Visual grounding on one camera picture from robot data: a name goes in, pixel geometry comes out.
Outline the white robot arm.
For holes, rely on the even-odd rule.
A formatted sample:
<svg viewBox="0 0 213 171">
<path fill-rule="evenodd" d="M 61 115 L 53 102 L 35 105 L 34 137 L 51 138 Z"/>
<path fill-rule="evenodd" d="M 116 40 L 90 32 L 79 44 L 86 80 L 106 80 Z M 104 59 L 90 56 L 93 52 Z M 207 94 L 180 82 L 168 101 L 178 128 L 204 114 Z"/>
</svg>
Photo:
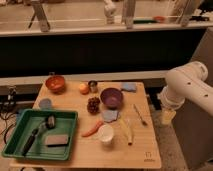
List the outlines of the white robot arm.
<svg viewBox="0 0 213 171">
<path fill-rule="evenodd" d="M 166 85 L 158 96 L 162 104 L 163 125 L 171 123 L 186 99 L 213 116 L 213 87 L 205 82 L 207 77 L 208 69 L 199 61 L 189 62 L 166 73 Z"/>
</svg>

